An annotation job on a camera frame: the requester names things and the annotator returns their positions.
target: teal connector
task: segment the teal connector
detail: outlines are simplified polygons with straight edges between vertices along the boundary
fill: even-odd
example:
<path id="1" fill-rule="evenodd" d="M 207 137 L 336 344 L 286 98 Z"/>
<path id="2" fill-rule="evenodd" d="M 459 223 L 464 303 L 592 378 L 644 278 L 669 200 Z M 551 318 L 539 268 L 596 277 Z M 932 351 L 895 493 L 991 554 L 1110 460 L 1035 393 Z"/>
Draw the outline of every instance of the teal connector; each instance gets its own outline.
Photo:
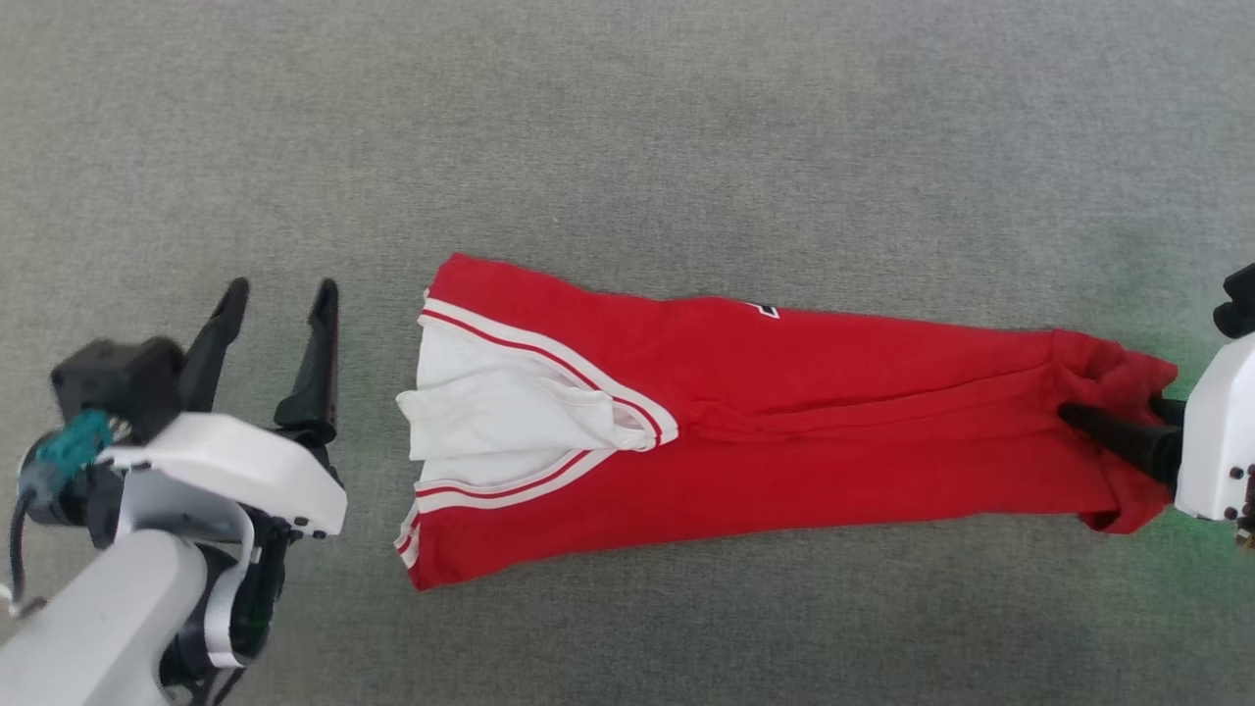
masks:
<path id="1" fill-rule="evenodd" d="M 45 469 L 55 468 L 53 478 L 44 482 L 48 490 L 60 493 L 83 466 L 112 445 L 109 416 L 100 410 L 84 410 L 35 451 L 35 460 Z"/>

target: red pants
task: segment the red pants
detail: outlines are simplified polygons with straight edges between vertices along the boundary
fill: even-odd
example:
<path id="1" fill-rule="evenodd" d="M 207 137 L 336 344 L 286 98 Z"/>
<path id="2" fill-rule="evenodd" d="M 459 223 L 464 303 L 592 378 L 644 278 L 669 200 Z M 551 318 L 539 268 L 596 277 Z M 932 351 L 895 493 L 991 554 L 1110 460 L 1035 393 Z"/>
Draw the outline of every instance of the red pants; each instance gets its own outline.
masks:
<path id="1" fill-rule="evenodd" d="M 398 540 L 419 588 L 571 552 L 976 513 L 1130 533 L 1170 502 L 1055 410 L 1155 423 L 1175 367 L 1084 334 L 592 293 L 461 255 L 420 322 L 605 390 L 656 444 L 482 489 L 424 473 Z"/>

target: white stripe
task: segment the white stripe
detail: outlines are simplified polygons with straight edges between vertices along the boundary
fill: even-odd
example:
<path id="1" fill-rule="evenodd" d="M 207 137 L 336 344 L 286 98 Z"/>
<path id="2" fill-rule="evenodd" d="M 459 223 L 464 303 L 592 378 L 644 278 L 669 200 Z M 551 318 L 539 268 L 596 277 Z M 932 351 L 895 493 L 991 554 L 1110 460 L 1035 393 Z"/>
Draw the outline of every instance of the white stripe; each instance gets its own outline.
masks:
<path id="1" fill-rule="evenodd" d="M 405 544 L 405 539 L 409 538 L 409 533 L 414 529 L 414 520 L 417 518 L 418 518 L 418 498 L 415 498 L 414 503 L 410 504 L 409 514 L 407 514 L 405 519 L 400 523 L 400 537 L 398 537 L 393 542 L 393 547 L 400 549 L 400 545 Z"/>
<path id="2" fill-rule="evenodd" d="M 590 451 L 585 458 L 580 459 L 575 464 L 571 464 L 569 469 L 566 469 L 557 477 L 533 488 L 528 488 L 527 490 L 522 490 L 520 493 L 515 493 L 511 495 L 505 495 L 502 498 L 472 498 L 469 495 L 449 490 L 446 493 L 435 493 L 432 495 L 424 495 L 422 498 L 418 498 L 415 500 L 415 504 L 418 505 L 419 513 L 434 513 L 435 510 L 442 510 L 444 508 L 478 508 L 482 510 L 491 510 L 494 508 L 507 508 L 510 505 L 526 503 L 528 500 L 540 498 L 541 495 L 553 493 L 560 488 L 570 485 L 580 477 L 591 472 L 594 468 L 596 468 L 602 461 L 614 455 L 615 451 L 610 450 Z M 542 474 L 532 474 L 531 480 L 535 482 L 536 478 L 541 475 Z M 419 487 L 420 484 L 415 484 L 414 485 L 415 490 L 419 489 Z"/>
<path id="3" fill-rule="evenodd" d="M 518 342 L 523 345 L 531 345 L 533 347 L 540 347 L 541 350 L 550 352 L 550 355 L 552 355 L 555 359 L 562 361 L 563 364 L 579 371 L 580 375 L 592 381 L 592 385 L 595 385 L 599 390 L 609 393 L 611 396 L 617 398 L 620 400 L 626 400 L 634 405 L 640 406 L 640 409 L 645 410 L 645 413 L 650 418 L 653 418 L 654 423 L 661 431 L 661 436 L 659 438 L 658 444 L 666 444 L 669 441 L 674 441 L 675 438 L 679 436 L 679 425 L 676 425 L 675 418 L 673 418 L 671 414 L 668 413 L 665 408 L 663 408 L 658 403 L 654 403 L 649 398 L 641 395 L 640 393 L 636 393 L 635 390 L 621 385 L 619 381 L 602 372 L 601 369 L 589 362 L 587 359 L 580 356 L 579 352 L 576 352 L 574 349 L 571 349 L 567 345 L 563 345 L 558 340 L 555 340 L 547 335 L 536 331 L 494 321 L 487 316 L 476 313 L 469 308 L 463 308 L 462 306 L 458 306 L 456 303 L 449 303 L 448 301 L 442 301 L 439 298 L 428 298 L 424 305 L 424 310 L 430 310 L 433 312 L 449 316 L 451 319 L 456 319 L 467 325 L 471 325 L 472 327 L 482 330 L 483 332 L 492 335 L 493 337 L 499 337 L 510 342 Z M 418 322 L 424 326 L 432 325 L 432 326 L 442 326 L 447 330 L 464 331 L 464 329 L 461 329 L 461 326 L 449 324 L 448 321 L 437 319 L 434 316 L 419 315 Z M 558 370 L 562 370 L 562 367 L 557 366 L 557 364 L 555 364 L 552 360 L 550 360 L 546 356 L 537 355 L 537 352 L 517 347 L 512 350 L 520 352 L 520 355 L 528 356 L 551 367 L 557 367 Z M 638 416 L 635 415 L 634 410 L 628 410 L 628 411 L 633 413 L 634 416 Z M 653 425 L 650 425 L 648 421 L 645 420 L 640 421 L 645 425 L 644 429 L 653 430 Z"/>
<path id="4" fill-rule="evenodd" d="M 507 492 L 513 490 L 516 488 L 522 488 L 522 487 L 525 487 L 525 485 L 527 485 L 530 483 L 535 483 L 536 479 L 541 479 L 541 478 L 545 478 L 548 474 L 552 474 L 553 472 L 556 472 L 556 470 L 561 469 L 562 466 L 570 464 L 571 459 L 575 459 L 580 454 L 581 454 L 581 451 L 570 451 L 570 453 L 565 454 L 561 459 L 558 459 L 556 463 L 550 464 L 548 466 L 545 466 L 545 470 L 537 472 L 537 473 L 532 473 L 532 474 L 527 474 L 526 477 L 523 477 L 521 479 L 517 479 L 517 480 L 512 480 L 512 482 L 497 483 L 497 484 L 491 484 L 491 485 L 471 485 L 468 483 L 463 483 L 463 482 L 453 480 L 453 479 L 439 479 L 439 480 L 429 480 L 429 482 L 419 480 L 418 483 L 414 484 L 414 492 L 418 493 L 420 490 L 451 489 L 451 490 L 464 490 L 467 493 L 507 493 Z M 463 460 L 464 459 L 473 459 L 473 456 L 463 456 L 462 459 Z M 444 459 L 430 459 L 428 461 L 424 461 L 423 463 L 423 474 L 430 474 L 430 475 L 438 478 L 441 475 L 441 461 L 443 461 L 443 460 Z"/>
<path id="5" fill-rule="evenodd" d="M 405 564 L 407 569 L 413 569 L 418 562 L 418 529 L 419 525 L 414 525 L 414 530 L 410 533 L 409 547 L 400 554 L 400 561 Z"/>

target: red stripe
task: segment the red stripe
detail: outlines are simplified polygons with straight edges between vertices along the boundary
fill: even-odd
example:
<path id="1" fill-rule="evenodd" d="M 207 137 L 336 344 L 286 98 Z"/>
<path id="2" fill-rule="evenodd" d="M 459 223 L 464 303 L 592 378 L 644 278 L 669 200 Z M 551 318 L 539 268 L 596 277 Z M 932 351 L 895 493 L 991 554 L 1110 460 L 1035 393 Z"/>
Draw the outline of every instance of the red stripe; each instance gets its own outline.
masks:
<path id="1" fill-rule="evenodd" d="M 563 472 L 566 472 L 567 469 L 570 469 L 571 466 L 574 466 L 576 463 L 580 461 L 580 459 L 584 459 L 589 454 L 590 454 L 590 451 L 580 451 L 579 454 L 575 455 L 575 459 L 571 459 L 566 464 L 562 464 L 562 468 L 560 468 L 558 470 L 553 472 L 552 474 L 550 474 L 550 475 L 547 475 L 547 477 L 545 477 L 542 479 L 533 480 L 532 483 L 530 483 L 527 485 L 522 485 L 522 487 L 518 487 L 518 488 L 512 488 L 510 490 L 502 490 L 502 492 L 498 492 L 498 493 L 474 493 L 474 492 L 469 492 L 469 490 L 462 490 L 461 488 L 429 488 L 429 489 L 419 490 L 419 492 L 414 493 L 414 495 L 417 495 L 419 498 L 427 498 L 428 495 L 435 495 L 437 493 L 461 493 L 462 495 L 467 495 L 469 498 L 483 498 L 486 500 L 491 500 L 493 498 L 505 498 L 506 495 L 515 495 L 516 493 L 522 493 L 522 492 L 525 492 L 527 489 L 536 488 L 537 485 L 541 485 L 542 483 L 547 483 L 547 482 L 553 480 L 555 478 L 562 475 Z"/>
<path id="2" fill-rule="evenodd" d="M 591 387 L 592 390 L 601 391 L 601 389 L 597 387 L 591 380 L 589 380 L 587 377 L 585 377 L 584 374 L 581 374 L 580 371 L 575 370 L 575 367 L 572 367 L 571 364 L 567 364 L 566 361 L 558 359 L 557 356 L 552 355 L 552 352 L 550 352 L 548 350 L 546 350 L 543 347 L 538 347 L 536 345 L 528 345 L 526 342 L 517 342 L 517 341 L 513 341 L 513 340 L 506 340 L 503 337 L 497 337 L 496 335 L 484 332 L 484 331 L 474 327 L 473 325 L 471 325 L 468 322 L 459 321 L 459 320 L 454 319 L 453 316 L 449 316 L 449 315 L 446 315 L 446 313 L 441 313 L 439 311 L 432 311 L 432 310 L 428 310 L 428 308 L 423 308 L 422 315 L 424 315 L 424 316 L 432 316 L 433 319 L 439 319 L 442 321 L 447 321 L 447 322 L 451 322 L 453 325 L 461 326 L 461 327 L 463 327 L 463 329 L 466 329 L 466 330 L 468 330 L 468 331 L 478 335 L 479 337 L 483 337 L 486 340 L 496 342 L 497 345 L 505 345 L 506 347 L 518 347 L 520 350 L 527 350 L 530 352 L 540 352 L 541 356 L 545 356 L 550 361 L 553 361 L 555 364 L 562 366 L 572 376 L 580 379 L 584 382 L 584 385 Z M 631 408 L 633 410 L 636 410 L 638 413 L 640 413 L 641 416 L 645 418 L 645 421 L 649 423 L 649 426 L 654 429 L 654 441 L 661 441 L 661 439 L 663 439 L 663 428 L 659 426 L 659 424 L 654 420 L 654 418 L 649 413 L 645 411 L 644 408 L 641 408 L 640 405 L 636 405 L 635 403 L 624 400 L 621 398 L 611 396 L 610 399 L 614 400 L 615 403 L 619 403 L 620 405 L 626 405 L 626 406 Z"/>

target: fabric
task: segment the fabric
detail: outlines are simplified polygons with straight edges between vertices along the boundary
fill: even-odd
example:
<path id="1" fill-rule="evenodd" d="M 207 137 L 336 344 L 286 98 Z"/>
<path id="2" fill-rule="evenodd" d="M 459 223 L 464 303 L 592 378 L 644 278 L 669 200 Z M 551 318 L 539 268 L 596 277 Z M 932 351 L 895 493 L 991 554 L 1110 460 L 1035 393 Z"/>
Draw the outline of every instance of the fabric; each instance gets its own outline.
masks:
<path id="1" fill-rule="evenodd" d="M 976 513 L 1130 533 L 1171 500 L 1055 411 L 1153 423 L 1176 369 L 1079 332 L 594 293 L 464 255 L 419 322 L 434 335 L 398 404 L 428 464 L 397 540 L 419 588 L 571 552 Z"/>

